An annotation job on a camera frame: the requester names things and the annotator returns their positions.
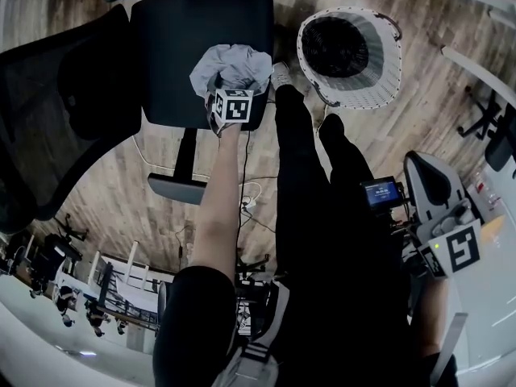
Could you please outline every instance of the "person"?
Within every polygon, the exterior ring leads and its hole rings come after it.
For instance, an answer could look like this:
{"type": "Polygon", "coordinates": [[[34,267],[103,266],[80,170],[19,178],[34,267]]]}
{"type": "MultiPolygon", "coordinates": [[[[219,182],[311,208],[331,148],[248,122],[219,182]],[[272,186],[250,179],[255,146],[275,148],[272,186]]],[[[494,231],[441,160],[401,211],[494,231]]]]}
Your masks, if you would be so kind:
{"type": "Polygon", "coordinates": [[[120,318],[116,318],[116,331],[119,332],[120,335],[124,335],[124,329],[127,327],[127,321],[123,321],[120,318]]]}
{"type": "Polygon", "coordinates": [[[43,295],[48,288],[48,279],[43,277],[35,270],[30,271],[31,275],[31,291],[30,295],[32,299],[36,299],[40,295],[43,295]]]}
{"type": "Polygon", "coordinates": [[[110,323],[111,322],[110,318],[107,316],[107,314],[102,313],[97,308],[96,301],[93,301],[93,302],[87,301],[86,308],[87,308],[86,317],[88,318],[90,326],[94,329],[95,335],[98,338],[102,337],[105,333],[102,332],[100,326],[102,325],[102,323],[104,321],[106,321],[107,323],[110,323]]]}
{"type": "Polygon", "coordinates": [[[59,295],[56,299],[56,307],[61,312],[61,317],[63,320],[63,324],[66,327],[71,327],[75,321],[73,321],[67,314],[67,310],[71,304],[75,302],[75,297],[73,296],[73,289],[68,287],[67,285],[63,285],[59,289],[59,295]]]}
{"type": "MultiPolygon", "coordinates": [[[[278,363],[276,386],[429,386],[443,338],[446,281],[429,280],[410,326],[401,249],[360,187],[373,179],[365,158],[346,138],[339,116],[329,114],[318,129],[332,167],[328,181],[288,67],[276,63],[271,81],[280,149],[277,277],[289,289],[270,348],[278,363]]],[[[233,125],[221,134],[191,262],[170,286],[153,354],[158,387],[210,387],[240,342],[234,337],[239,133],[233,125]]],[[[452,357],[438,386],[457,386],[455,372],[452,357]]]]}

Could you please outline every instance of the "gray cloth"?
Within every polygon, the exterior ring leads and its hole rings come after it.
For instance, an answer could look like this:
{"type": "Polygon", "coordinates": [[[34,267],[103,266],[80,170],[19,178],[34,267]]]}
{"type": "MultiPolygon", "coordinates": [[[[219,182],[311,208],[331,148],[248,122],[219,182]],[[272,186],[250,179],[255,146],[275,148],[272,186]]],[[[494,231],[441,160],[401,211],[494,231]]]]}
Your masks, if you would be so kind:
{"type": "Polygon", "coordinates": [[[255,95],[267,89],[273,72],[273,60],[267,53],[257,52],[244,44],[219,44],[209,48],[190,74],[193,90],[204,98],[208,82],[219,73],[218,89],[255,90],[255,95]]]}

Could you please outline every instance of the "shoulder strap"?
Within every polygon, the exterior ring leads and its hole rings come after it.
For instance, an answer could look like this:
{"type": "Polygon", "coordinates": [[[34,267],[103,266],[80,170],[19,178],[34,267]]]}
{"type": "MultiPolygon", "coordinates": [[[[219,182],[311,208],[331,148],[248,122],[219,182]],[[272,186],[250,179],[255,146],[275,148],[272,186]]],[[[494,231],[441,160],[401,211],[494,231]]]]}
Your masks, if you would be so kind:
{"type": "Polygon", "coordinates": [[[273,322],[260,338],[236,350],[214,387],[273,387],[276,384],[278,364],[270,354],[270,346],[280,330],[290,291],[280,282],[273,283],[279,288],[273,322]]]}

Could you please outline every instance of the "white sneaker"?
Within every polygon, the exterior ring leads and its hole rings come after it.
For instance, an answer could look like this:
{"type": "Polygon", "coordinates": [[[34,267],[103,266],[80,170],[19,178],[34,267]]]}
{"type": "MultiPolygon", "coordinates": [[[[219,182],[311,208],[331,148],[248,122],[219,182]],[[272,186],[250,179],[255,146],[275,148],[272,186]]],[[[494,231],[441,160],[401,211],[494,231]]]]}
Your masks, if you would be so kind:
{"type": "Polygon", "coordinates": [[[273,66],[271,82],[275,90],[283,85],[292,85],[292,78],[290,77],[289,67],[285,63],[280,62],[273,66]]]}

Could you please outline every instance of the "black shoe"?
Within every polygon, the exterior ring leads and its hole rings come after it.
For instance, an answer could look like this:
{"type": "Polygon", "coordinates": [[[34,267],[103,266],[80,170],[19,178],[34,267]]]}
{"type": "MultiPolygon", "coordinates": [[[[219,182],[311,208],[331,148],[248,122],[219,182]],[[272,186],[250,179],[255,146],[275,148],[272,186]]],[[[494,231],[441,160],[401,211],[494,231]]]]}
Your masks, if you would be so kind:
{"type": "Polygon", "coordinates": [[[318,134],[321,141],[331,139],[335,135],[344,135],[344,124],[337,114],[330,113],[322,122],[318,134]]]}

